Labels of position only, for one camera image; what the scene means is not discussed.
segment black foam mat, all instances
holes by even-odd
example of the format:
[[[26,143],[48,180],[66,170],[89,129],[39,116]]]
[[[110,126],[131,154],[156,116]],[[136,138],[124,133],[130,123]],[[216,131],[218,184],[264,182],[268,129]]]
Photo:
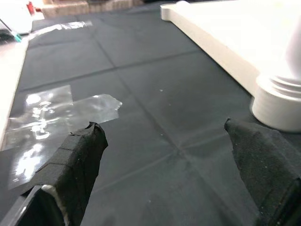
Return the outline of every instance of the black foam mat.
[[[82,226],[252,225],[258,210],[223,129],[229,117],[253,120],[251,96],[178,28],[162,21],[159,5],[63,17],[61,23],[91,20],[93,26],[84,28],[87,34],[72,31],[80,41],[58,31],[32,42],[11,115],[22,112],[26,94],[66,84],[74,100],[106,93],[123,102],[119,118],[101,124],[109,147]],[[54,51],[59,46],[64,54]],[[48,54],[41,58],[44,48]],[[76,61],[30,67],[72,58],[79,49],[80,67]],[[300,135],[288,137],[295,141]],[[12,199],[1,197],[0,216]]]

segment black tape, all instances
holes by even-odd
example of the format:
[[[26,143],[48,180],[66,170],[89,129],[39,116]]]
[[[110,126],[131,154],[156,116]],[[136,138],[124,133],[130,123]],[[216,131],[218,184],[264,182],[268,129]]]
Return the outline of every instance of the black tape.
[[[107,146],[103,129],[90,122],[87,128],[64,140],[52,158],[35,173],[24,193],[35,185],[52,185],[65,207],[70,225],[79,226]]]
[[[274,129],[231,119],[225,129],[240,176],[259,208],[257,225],[296,225],[300,220],[295,214],[301,198],[300,153]]]

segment transparent plastic sheet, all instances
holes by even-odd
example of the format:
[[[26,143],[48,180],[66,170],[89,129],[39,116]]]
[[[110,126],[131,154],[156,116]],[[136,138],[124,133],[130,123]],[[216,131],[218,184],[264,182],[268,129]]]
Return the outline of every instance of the transparent plastic sheet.
[[[91,21],[76,21],[71,23],[65,23],[65,24],[55,24],[49,27],[42,28],[40,30],[34,31],[29,35],[29,40],[34,39],[37,36],[40,36],[42,34],[54,31],[54,30],[70,30],[70,29],[78,29],[82,27],[88,27],[92,26]]]
[[[101,123],[118,118],[121,105],[106,94],[73,102],[70,86],[28,95],[24,114],[9,119],[5,134],[4,150],[18,149],[9,188],[30,181],[70,132],[85,128],[89,121]]]

